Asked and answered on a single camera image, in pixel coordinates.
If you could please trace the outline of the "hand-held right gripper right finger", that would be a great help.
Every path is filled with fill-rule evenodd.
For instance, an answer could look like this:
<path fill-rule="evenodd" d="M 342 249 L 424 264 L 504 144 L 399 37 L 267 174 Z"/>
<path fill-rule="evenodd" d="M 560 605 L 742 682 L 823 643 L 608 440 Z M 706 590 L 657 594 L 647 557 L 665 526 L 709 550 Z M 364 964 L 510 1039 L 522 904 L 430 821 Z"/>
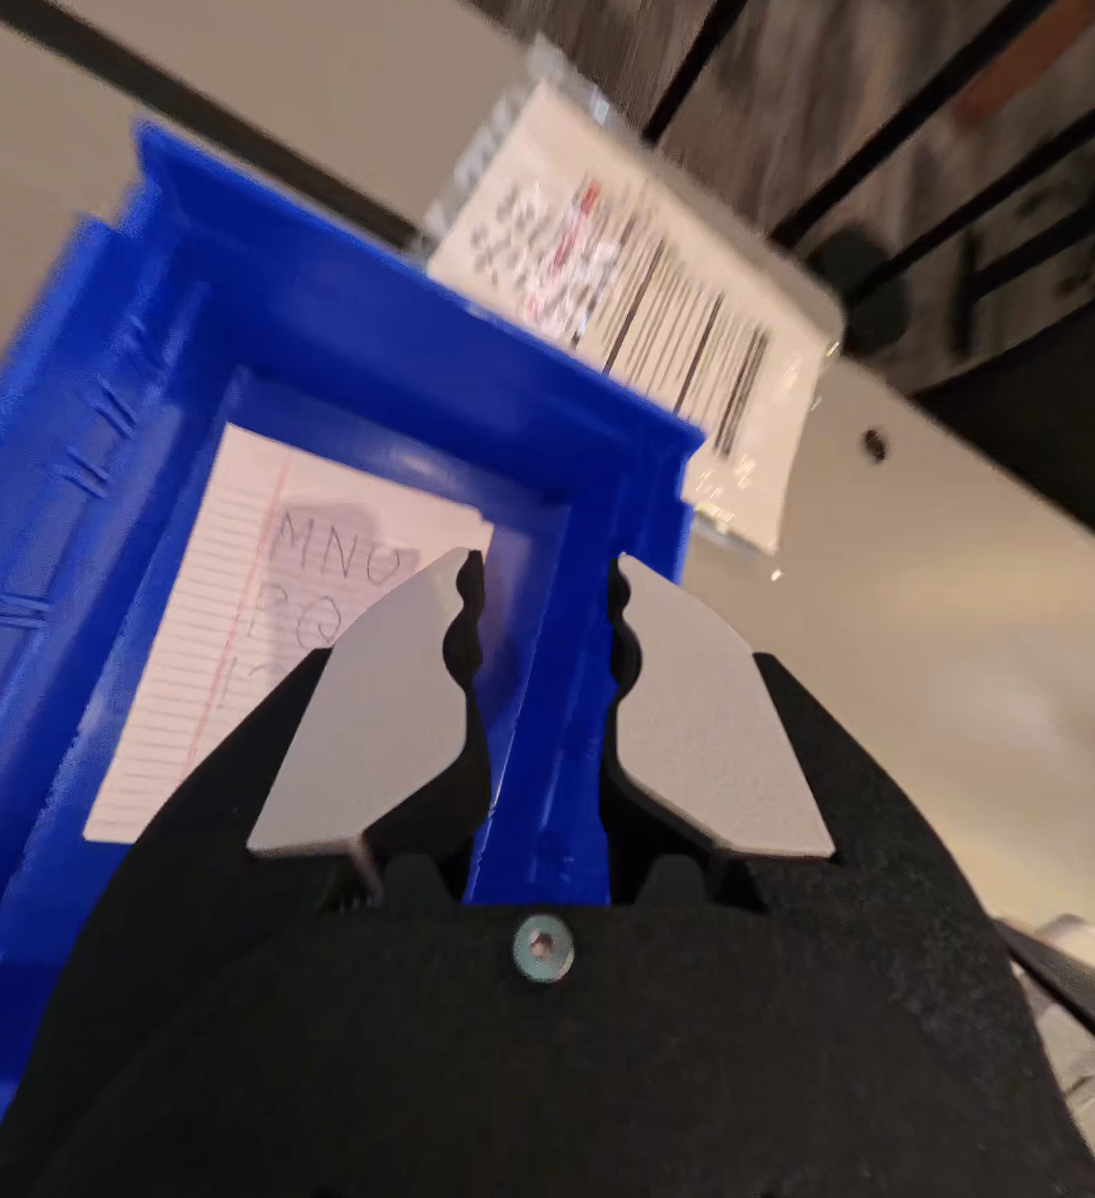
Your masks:
<path fill-rule="evenodd" d="M 711 607 L 622 552 L 610 569 L 601 818 L 682 851 L 828 861 L 835 846 L 754 651 Z"/>

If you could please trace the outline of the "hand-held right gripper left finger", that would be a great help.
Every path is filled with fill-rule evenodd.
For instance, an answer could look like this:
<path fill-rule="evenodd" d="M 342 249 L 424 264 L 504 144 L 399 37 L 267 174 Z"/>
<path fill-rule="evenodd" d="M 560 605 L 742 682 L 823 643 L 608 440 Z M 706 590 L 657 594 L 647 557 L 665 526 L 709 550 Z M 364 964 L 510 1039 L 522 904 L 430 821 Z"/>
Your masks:
<path fill-rule="evenodd" d="M 345 857 L 368 884 L 396 857 L 468 877 L 492 771 L 475 681 L 484 557 L 451 547 L 327 651 L 247 836 L 260 861 Z"/>

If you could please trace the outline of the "written lined paper sheet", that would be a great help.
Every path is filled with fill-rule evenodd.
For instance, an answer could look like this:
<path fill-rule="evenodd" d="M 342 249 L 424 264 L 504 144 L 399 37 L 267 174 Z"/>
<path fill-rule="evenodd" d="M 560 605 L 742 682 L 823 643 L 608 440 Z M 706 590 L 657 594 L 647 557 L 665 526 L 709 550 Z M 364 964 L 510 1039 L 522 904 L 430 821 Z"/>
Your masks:
<path fill-rule="evenodd" d="M 83 838 L 135 843 L 310 651 L 492 534 L 475 506 L 227 425 Z"/>

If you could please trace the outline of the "barcode sheet in sleeve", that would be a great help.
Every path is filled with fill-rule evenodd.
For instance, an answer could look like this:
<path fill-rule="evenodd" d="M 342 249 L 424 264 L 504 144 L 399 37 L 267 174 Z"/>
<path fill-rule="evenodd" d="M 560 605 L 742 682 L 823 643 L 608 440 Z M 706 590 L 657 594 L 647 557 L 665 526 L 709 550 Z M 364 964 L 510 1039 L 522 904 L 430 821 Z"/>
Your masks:
<path fill-rule="evenodd" d="M 424 217 L 440 283 L 698 428 L 682 495 L 776 555 L 839 300 L 632 132 L 542 36 Z"/>

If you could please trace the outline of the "blue plastic bin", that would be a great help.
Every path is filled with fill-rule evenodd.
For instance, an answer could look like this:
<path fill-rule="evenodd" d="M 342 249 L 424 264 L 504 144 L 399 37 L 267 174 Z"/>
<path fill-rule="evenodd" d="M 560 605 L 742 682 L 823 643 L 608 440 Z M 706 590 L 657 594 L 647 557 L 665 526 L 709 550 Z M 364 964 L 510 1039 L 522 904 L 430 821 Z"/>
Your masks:
<path fill-rule="evenodd" d="M 677 581 L 696 433 L 403 258 L 161 127 L 116 224 L 83 220 L 0 361 L 0 1121 L 48 992 L 127 852 L 83 833 L 229 426 L 278 441 L 255 516 L 308 565 L 364 565 L 298 515 L 302 452 L 494 527 L 477 697 L 491 816 L 466 894 L 598 904 L 596 813 L 620 554 Z"/>

